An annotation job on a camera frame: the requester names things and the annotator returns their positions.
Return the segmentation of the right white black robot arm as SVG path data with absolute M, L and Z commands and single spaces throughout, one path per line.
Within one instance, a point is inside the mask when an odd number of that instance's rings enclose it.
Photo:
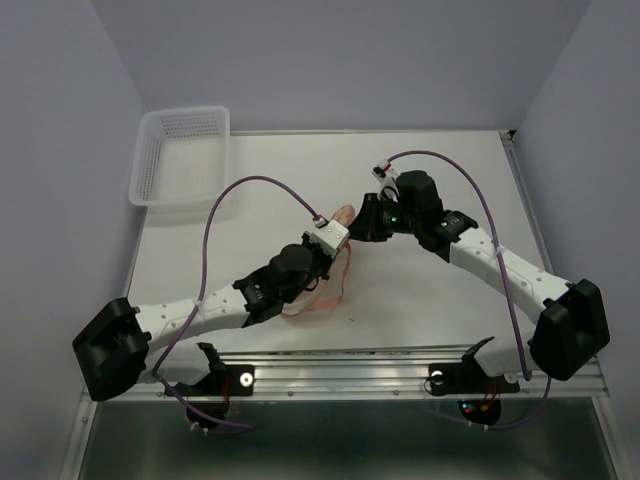
M 510 298 L 534 325 L 528 340 L 490 337 L 468 350 L 460 366 L 466 387 L 482 390 L 523 366 L 567 381 L 609 343 L 602 295 L 593 282 L 572 283 L 495 247 L 475 220 L 444 208 L 424 171 L 396 174 L 377 167 L 373 174 L 380 188 L 365 195 L 349 228 L 351 239 L 385 242 L 394 234 L 411 235 L 423 249 Z

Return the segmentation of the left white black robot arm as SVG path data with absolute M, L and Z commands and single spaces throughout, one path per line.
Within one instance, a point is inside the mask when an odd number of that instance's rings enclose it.
M 108 302 L 72 341 L 91 399 L 110 400 L 142 381 L 166 377 L 160 365 L 182 340 L 280 315 L 314 282 L 329 277 L 346 239 L 335 227 L 306 233 L 267 265 L 203 297 L 137 307 L 125 297 Z

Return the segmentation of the floral mesh laundry bag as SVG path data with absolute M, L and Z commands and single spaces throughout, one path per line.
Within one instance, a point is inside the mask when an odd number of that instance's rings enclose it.
M 336 308 L 344 299 L 351 260 L 351 245 L 346 242 L 330 270 L 329 279 L 320 280 L 311 292 L 303 292 L 293 303 L 286 304 L 282 315 L 292 318 L 308 312 Z

